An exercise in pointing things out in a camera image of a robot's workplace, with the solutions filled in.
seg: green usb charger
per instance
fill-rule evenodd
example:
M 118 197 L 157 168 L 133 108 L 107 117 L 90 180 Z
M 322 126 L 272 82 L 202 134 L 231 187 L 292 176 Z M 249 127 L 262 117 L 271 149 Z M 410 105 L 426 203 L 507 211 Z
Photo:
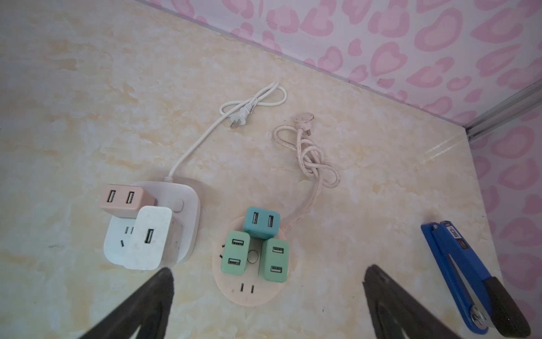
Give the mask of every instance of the green usb charger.
M 222 255 L 222 272 L 240 276 L 247 267 L 250 235 L 245 232 L 231 231 L 224 244 Z
M 283 283 L 288 278 L 290 245 L 287 241 L 270 238 L 263 242 L 258 275 L 275 283 Z

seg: wall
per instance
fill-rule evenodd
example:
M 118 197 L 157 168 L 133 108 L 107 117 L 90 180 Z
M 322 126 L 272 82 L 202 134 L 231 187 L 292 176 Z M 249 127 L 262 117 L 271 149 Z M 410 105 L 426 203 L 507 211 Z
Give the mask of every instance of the wall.
M 542 109 L 471 149 L 505 286 L 542 338 Z
M 140 0 L 464 124 L 542 76 L 540 0 Z

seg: power cord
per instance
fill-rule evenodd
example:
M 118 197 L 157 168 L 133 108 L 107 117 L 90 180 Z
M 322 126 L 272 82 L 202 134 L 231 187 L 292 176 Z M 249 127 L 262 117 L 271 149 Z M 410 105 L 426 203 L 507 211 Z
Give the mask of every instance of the power cord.
M 296 122 L 296 127 L 290 125 L 282 125 L 275 128 L 275 131 L 273 131 L 273 138 L 279 145 L 284 146 L 295 152 L 295 156 L 298 159 L 299 169 L 301 169 L 303 174 L 308 177 L 314 176 L 316 178 L 316 180 L 314 181 L 315 189 L 313 189 L 313 193 L 308 201 L 308 204 L 298 216 L 296 216 L 292 221 L 286 223 L 285 226 L 282 227 L 282 231 L 284 233 L 288 233 L 294 225 L 298 224 L 311 211 L 314 204 L 316 203 L 318 195 L 320 195 L 322 186 L 327 188 L 335 188 L 339 185 L 340 182 L 339 171 L 337 171 L 335 167 L 324 163 L 323 149 L 315 145 L 315 143 L 313 143 L 311 140 L 303 137 L 304 132 L 306 131 L 307 134 L 309 134 L 309 128 L 312 127 L 312 119 L 314 119 L 314 116 L 312 114 L 310 114 L 310 116 L 312 116 L 312 118 L 310 118 L 309 124 L 306 122 L 301 123 L 301 119 L 297 117 L 294 119 L 294 121 Z M 283 130 L 294 131 L 297 133 L 295 145 L 279 138 L 279 132 Z M 332 171 L 335 174 L 335 181 L 329 182 L 325 180 L 322 173 L 323 170 Z
M 284 97 L 282 98 L 282 100 L 277 101 L 275 103 L 262 102 L 263 99 L 268 97 L 277 88 L 282 92 L 282 94 L 284 94 Z M 215 129 L 215 127 L 218 126 L 222 121 L 226 120 L 226 118 L 230 118 L 230 121 L 231 121 L 230 127 L 232 129 L 235 129 L 247 123 L 247 117 L 249 114 L 252 113 L 252 110 L 254 109 L 254 107 L 278 106 L 284 103 L 287 97 L 288 97 L 288 94 L 286 93 L 286 90 L 282 86 L 279 86 L 279 83 L 275 81 L 269 84 L 268 86 L 262 88 L 260 91 L 258 91 L 258 93 L 256 93 L 255 95 L 253 95 L 247 100 L 244 100 L 244 101 L 234 100 L 234 101 L 229 101 L 227 103 L 222 104 L 220 108 L 218 109 L 218 112 L 220 113 L 221 117 L 218 120 L 216 120 L 211 125 L 211 127 L 209 127 L 205 131 L 205 133 L 203 133 L 202 136 L 194 143 L 194 145 L 192 145 L 192 147 L 190 147 L 188 151 L 186 151 L 183 154 L 183 156 L 175 163 L 175 165 L 173 165 L 173 167 L 171 168 L 171 171 L 166 176 L 164 181 L 173 182 L 173 174 L 175 173 L 179 165 L 183 161 L 185 161 L 185 159 L 188 158 L 188 156 L 190 156 L 190 154 L 192 154 L 192 152 L 194 152 L 194 150 L 205 140 L 205 138 L 209 136 L 209 134 L 211 134 L 211 132 Z M 235 105 L 235 107 L 229 110 L 228 112 L 224 112 L 224 108 L 231 105 Z

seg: beige marble surface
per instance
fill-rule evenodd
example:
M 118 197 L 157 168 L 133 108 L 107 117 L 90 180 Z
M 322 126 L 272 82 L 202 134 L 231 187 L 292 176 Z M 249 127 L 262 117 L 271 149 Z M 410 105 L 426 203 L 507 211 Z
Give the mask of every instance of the beige marble surface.
M 132 0 L 3 1 L 0 10 L 2 336 L 76 338 L 148 279 L 104 257 L 100 188 L 162 180 L 222 102 L 277 80 L 284 105 L 258 107 L 235 131 L 219 126 L 177 172 L 202 214 L 191 258 L 173 268 L 166 337 L 372 338 L 362 280 L 374 263 L 477 337 L 420 231 L 452 220 L 500 276 L 461 127 Z M 282 292 L 243 308 L 217 288 L 211 245 L 247 207 L 287 216 L 306 197 L 312 183 L 270 137 L 301 111 L 316 115 L 312 139 L 341 185 L 324 188 L 288 234 Z

